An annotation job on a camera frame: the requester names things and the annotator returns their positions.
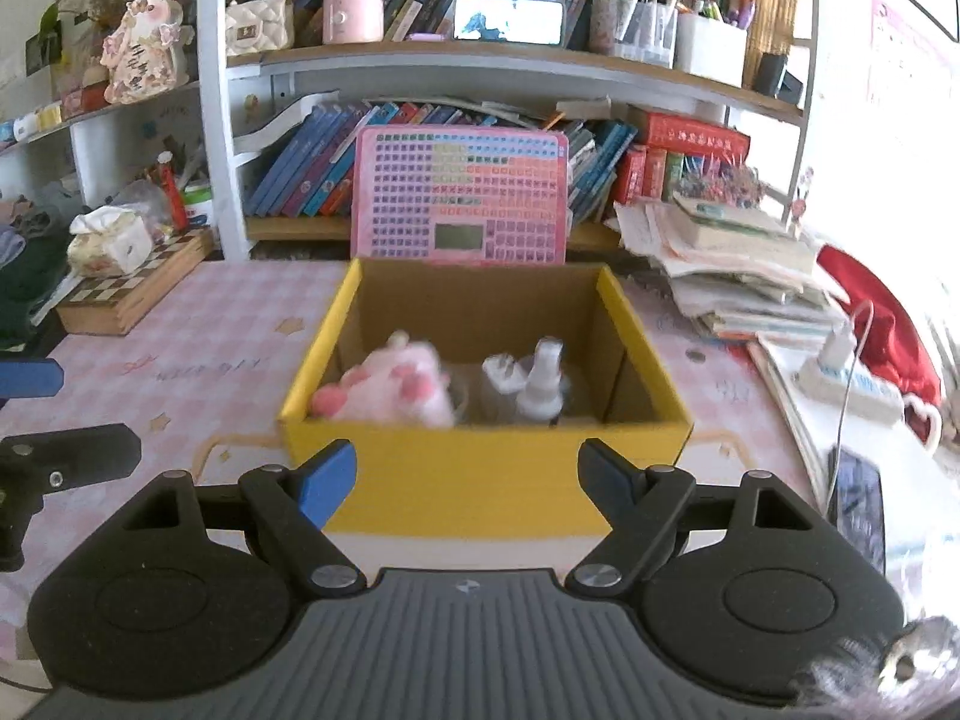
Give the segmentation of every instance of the phone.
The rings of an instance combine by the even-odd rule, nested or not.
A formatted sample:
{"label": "phone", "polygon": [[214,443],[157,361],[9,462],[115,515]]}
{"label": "phone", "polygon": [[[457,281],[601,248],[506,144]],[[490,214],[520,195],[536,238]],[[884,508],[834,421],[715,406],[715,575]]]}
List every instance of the phone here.
{"label": "phone", "polygon": [[453,36],[558,46],[563,39],[563,3],[543,0],[456,0]]}
{"label": "phone", "polygon": [[886,573],[886,532],[883,525],[883,488],[880,470],[870,461],[846,449],[833,447],[829,458],[837,482],[827,507],[827,518],[881,574]]}

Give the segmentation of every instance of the table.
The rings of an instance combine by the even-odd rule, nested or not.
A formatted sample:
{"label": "table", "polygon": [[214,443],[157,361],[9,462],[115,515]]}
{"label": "table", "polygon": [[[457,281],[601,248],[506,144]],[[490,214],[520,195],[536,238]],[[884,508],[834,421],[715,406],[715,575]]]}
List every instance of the table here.
{"label": "table", "polygon": [[[0,656],[13,657],[32,591],[160,471],[210,484],[287,463],[275,415],[344,274],[343,263],[203,263],[126,338],[70,336],[51,354],[65,372],[53,398],[11,401],[0,436],[124,422],[141,438],[130,478],[47,496],[24,539],[26,565],[0,574]],[[695,419],[680,466],[709,484],[746,469],[778,474],[812,501],[803,464],[749,357],[699,338],[654,289],[625,290]],[[382,565],[551,565],[563,574],[596,538],[469,542],[330,533],[368,576]],[[236,535],[217,536],[236,543]]]}

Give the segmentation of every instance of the pink plush toy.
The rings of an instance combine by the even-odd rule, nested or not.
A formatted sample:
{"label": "pink plush toy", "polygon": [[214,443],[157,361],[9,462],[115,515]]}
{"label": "pink plush toy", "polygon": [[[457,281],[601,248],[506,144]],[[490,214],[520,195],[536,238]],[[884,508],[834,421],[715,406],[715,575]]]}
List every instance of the pink plush toy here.
{"label": "pink plush toy", "polygon": [[449,377],[429,343],[410,343],[398,330],[387,346],[368,354],[339,384],[326,384],[310,399],[310,415],[334,421],[451,428]]}

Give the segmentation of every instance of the yellow box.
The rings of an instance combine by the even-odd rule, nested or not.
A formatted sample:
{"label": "yellow box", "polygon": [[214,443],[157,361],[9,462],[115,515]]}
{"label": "yellow box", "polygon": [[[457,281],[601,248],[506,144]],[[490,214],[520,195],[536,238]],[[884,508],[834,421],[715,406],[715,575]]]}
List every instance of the yellow box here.
{"label": "yellow box", "polygon": [[[390,333],[430,341],[450,365],[530,354],[563,341],[589,388],[594,427],[452,430],[331,422],[310,396]],[[636,466],[674,464],[692,421],[606,266],[432,266],[354,260],[280,411],[301,464],[334,439],[356,447],[357,484],[328,531],[431,538],[560,538],[609,528],[577,482],[577,450],[598,437]]]}

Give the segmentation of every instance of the pink learning pad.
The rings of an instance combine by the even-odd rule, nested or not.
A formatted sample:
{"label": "pink learning pad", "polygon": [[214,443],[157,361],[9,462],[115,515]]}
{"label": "pink learning pad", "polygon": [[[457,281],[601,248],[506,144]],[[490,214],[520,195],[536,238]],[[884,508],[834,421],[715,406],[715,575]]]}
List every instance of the pink learning pad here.
{"label": "pink learning pad", "polygon": [[357,137],[352,254],[560,264],[566,136],[512,127],[391,124]]}

